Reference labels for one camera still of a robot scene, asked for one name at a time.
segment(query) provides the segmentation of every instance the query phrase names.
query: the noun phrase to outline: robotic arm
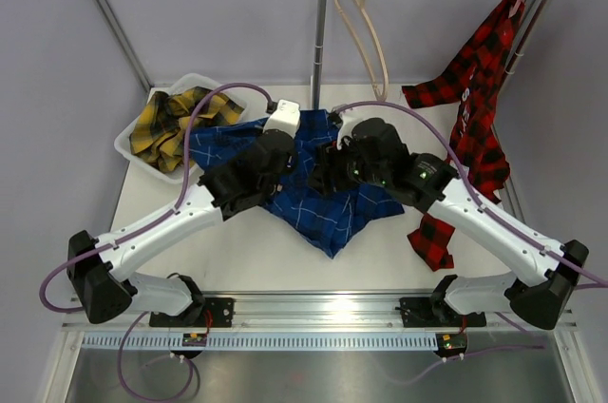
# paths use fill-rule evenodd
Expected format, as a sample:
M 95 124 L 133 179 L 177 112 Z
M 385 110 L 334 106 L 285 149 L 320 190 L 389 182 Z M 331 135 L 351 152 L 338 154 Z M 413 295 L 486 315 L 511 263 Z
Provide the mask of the robotic arm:
M 513 311 L 541 329 L 555 327 L 580 276 L 546 252 L 582 267 L 588 255 L 584 245 L 545 237 L 479 193 L 483 203 L 478 206 L 452 166 L 432 154 L 410 154 L 396 129 L 380 118 L 347 123 L 346 128 L 339 147 L 317 148 L 311 187 L 322 194 L 363 182 L 384 187 L 397 201 L 462 230 L 512 270 L 495 277 L 445 277 L 431 296 L 436 317 L 449 321 L 476 312 Z M 543 244 L 544 250 L 498 224 L 488 210 Z
M 110 249 L 68 268 L 68 277 L 91 323 L 127 309 L 161 312 L 184 325 L 199 318 L 204 297 L 189 277 L 158 278 L 136 273 L 145 262 L 190 234 L 228 221 L 265 203 L 296 160 L 294 136 L 299 106 L 279 101 L 263 132 L 231 161 L 205 172 L 179 208 L 170 203 L 147 217 L 93 239 L 86 231 L 69 240 L 68 256 L 111 244 Z

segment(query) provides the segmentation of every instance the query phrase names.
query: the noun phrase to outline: gray wall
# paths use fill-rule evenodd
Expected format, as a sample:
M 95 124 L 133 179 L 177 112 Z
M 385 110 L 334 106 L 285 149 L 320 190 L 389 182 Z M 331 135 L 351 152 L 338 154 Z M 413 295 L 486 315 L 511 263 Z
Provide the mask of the gray wall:
M 71 234 L 107 230 L 126 168 L 112 141 L 143 91 L 92 0 L 0 0 L 0 28 L 0 394 L 29 403 L 61 319 L 38 286 Z
M 510 89 L 497 128 L 526 219 L 591 252 L 608 277 L 608 0 L 555 0 Z M 574 296 L 574 308 L 608 398 L 606 291 Z
M 310 81 L 315 0 L 110 1 L 154 82 L 171 82 L 189 71 L 219 81 Z M 369 0 L 391 78 L 415 81 L 439 74 L 498 1 Z M 367 82 L 333 1 L 326 47 L 327 83 Z

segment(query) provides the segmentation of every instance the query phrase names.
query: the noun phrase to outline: white laundry basket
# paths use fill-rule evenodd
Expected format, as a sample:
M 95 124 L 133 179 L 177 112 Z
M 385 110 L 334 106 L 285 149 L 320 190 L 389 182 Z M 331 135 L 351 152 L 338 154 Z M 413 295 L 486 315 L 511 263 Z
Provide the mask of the white laundry basket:
M 148 101 L 156 91 L 165 91 L 167 94 L 173 95 L 183 93 L 184 91 L 187 91 L 188 89 L 191 89 L 195 86 L 202 86 L 207 89 L 215 89 L 216 87 L 221 86 L 221 84 L 214 80 L 211 80 L 210 78 L 203 77 L 196 73 L 188 73 L 187 75 L 181 77 L 174 85 L 170 87 L 153 87 L 150 90 Z M 245 121 L 248 101 L 246 101 L 242 97 L 239 97 L 233 89 L 229 89 L 223 94 L 228 96 L 237 105 L 243 108 L 243 112 L 238 117 L 238 121 Z M 171 184 L 180 184 L 181 180 L 183 179 L 183 165 L 179 166 L 171 173 L 162 173 L 161 171 L 142 161 L 137 156 L 131 154 L 131 144 L 129 141 L 129 136 L 131 135 L 131 132 L 133 132 L 133 129 L 135 128 L 135 124 L 137 123 L 138 119 L 139 117 L 136 118 L 133 123 L 131 123 L 123 132 L 120 133 L 116 140 L 114 140 L 114 147 L 131 163 L 134 163 L 135 165 L 141 167 L 143 171 L 149 173 L 153 177 L 158 178 L 159 180 L 163 180 L 164 182 L 169 182 Z M 190 175 L 192 175 L 197 169 L 199 169 L 197 165 L 191 167 Z

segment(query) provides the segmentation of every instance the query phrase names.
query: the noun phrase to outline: beige hanger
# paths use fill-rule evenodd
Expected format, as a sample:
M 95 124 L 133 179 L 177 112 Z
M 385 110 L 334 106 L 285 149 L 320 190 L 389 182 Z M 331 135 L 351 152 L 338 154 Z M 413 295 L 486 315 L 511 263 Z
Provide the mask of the beige hanger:
M 359 13 L 363 17 L 363 20 L 366 23 L 368 28 L 368 32 L 370 33 L 371 40 L 373 41 L 373 46 L 376 50 L 376 55 L 378 56 L 378 60 L 380 61 L 380 68 L 382 68 L 382 89 L 378 85 L 378 81 L 376 79 L 375 74 L 373 73 L 373 68 L 371 68 L 370 56 L 366 52 L 363 44 L 361 43 L 361 39 L 354 30 L 354 26 L 352 25 L 351 19 L 348 15 L 342 10 L 342 6 L 340 6 L 339 0 L 333 0 L 335 4 L 335 8 L 338 10 L 338 13 L 342 17 L 342 21 L 346 25 L 346 28 L 349 30 L 351 34 L 352 40 L 354 44 L 357 46 L 359 50 L 359 54 L 361 55 L 361 59 L 363 60 L 363 64 L 365 65 L 365 69 L 368 71 L 371 79 L 371 88 L 373 89 L 373 94 L 376 96 L 378 101 L 384 102 L 387 100 L 387 96 L 389 94 L 389 73 L 387 71 L 387 63 L 384 58 L 384 53 L 382 52 L 382 46 L 380 45 L 380 41 L 378 40 L 378 35 L 376 34 L 376 29 L 373 27 L 373 23 L 371 22 L 370 16 L 365 10 L 365 1 L 366 0 L 352 0 L 357 8 L 359 9 Z

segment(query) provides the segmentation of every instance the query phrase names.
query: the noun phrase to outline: white table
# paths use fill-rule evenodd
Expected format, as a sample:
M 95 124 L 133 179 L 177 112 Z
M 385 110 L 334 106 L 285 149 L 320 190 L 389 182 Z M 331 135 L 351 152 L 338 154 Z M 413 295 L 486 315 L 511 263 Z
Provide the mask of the white table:
M 275 100 L 289 99 L 308 107 L 308 86 L 268 86 Z M 264 116 L 265 101 L 256 92 L 242 89 L 252 101 L 248 119 Z M 321 106 L 331 109 L 344 103 L 370 100 L 370 86 L 322 87 Z M 389 101 L 405 105 L 399 86 L 391 86 Z M 366 107 L 396 126 L 410 151 L 446 152 L 434 137 L 405 113 L 385 107 Z M 457 105 L 436 106 L 421 113 L 444 135 L 455 122 Z M 172 202 L 178 185 L 156 180 L 131 164 L 124 180 L 113 229 L 123 227 Z M 398 217 L 370 222 L 335 259 L 302 239 L 286 222 L 262 208 L 237 215 L 219 227 L 185 238 L 146 263 L 140 272 L 164 277 L 179 272 L 206 291 L 364 291 L 432 289 L 451 271 L 431 272 L 414 253 L 407 234 L 422 215 L 411 208 Z M 465 277 L 505 273 L 507 268 L 474 241 L 456 231 L 449 251 L 455 272 Z

